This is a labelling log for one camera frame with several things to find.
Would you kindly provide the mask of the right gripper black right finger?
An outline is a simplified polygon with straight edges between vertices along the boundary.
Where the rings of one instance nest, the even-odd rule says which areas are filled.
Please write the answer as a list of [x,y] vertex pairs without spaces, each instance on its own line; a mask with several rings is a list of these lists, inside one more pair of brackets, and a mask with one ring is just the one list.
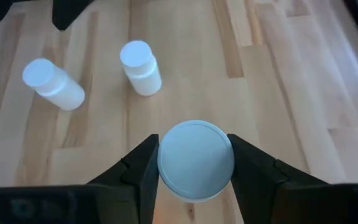
[[234,152],[231,184],[245,224],[271,224],[277,189],[326,182],[272,157],[235,134],[227,135]]

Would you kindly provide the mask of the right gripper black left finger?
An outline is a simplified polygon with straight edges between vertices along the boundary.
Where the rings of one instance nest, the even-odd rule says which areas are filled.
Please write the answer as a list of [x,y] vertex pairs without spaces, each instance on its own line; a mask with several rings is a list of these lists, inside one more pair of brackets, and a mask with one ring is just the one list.
[[100,224],[153,224],[158,189],[158,134],[151,134],[111,168],[89,181],[100,187]]

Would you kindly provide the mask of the white pill bottle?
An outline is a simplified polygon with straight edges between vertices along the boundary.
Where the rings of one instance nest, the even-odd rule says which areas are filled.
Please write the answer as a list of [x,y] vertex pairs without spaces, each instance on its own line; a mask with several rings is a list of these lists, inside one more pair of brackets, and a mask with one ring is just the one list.
[[157,59],[148,43],[133,40],[119,54],[124,72],[133,89],[141,96],[151,96],[162,87]]
[[85,100],[84,89],[67,72],[46,58],[36,58],[23,72],[24,83],[55,106],[75,110]]
[[217,126],[188,120],[164,135],[157,165],[163,183],[175,196],[200,203],[215,198],[230,182],[234,151],[228,136]]

